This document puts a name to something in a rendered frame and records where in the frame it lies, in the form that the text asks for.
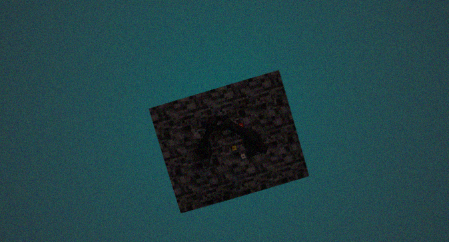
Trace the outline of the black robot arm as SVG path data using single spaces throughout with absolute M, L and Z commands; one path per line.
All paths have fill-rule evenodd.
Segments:
M 218 121 L 222 121 L 220 125 L 217 125 Z M 228 117 L 221 117 L 220 115 L 209 116 L 207 124 L 205 125 L 205 134 L 203 138 L 199 141 L 196 154 L 199 154 L 200 159 L 203 157 L 208 157 L 208 146 L 210 141 L 209 137 L 213 131 L 218 131 L 221 129 L 229 129 L 230 131 L 236 133 L 237 135 L 244 138 L 243 147 L 248 150 L 256 149 L 257 152 L 267 153 L 268 144 L 262 143 L 262 137 L 255 131 L 246 130 L 235 122 L 231 121 Z

